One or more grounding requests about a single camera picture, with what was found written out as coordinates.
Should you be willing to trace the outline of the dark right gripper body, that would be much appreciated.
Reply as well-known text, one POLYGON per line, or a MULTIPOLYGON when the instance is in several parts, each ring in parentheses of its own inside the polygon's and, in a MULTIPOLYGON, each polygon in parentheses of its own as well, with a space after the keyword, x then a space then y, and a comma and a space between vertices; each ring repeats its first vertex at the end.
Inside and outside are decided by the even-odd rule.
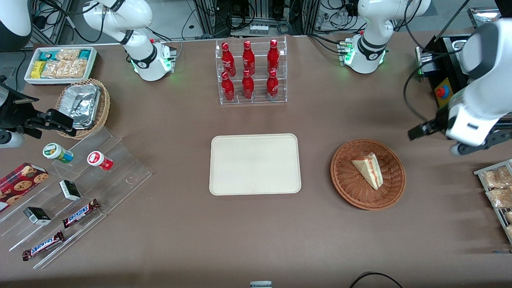
POLYGON ((9 132, 35 132, 38 130, 30 127, 32 118, 38 117, 38 111, 33 107, 33 102, 39 101, 36 97, 27 96, 11 89, 5 84, 7 77, 1 76, 1 107, 0 127, 9 132))

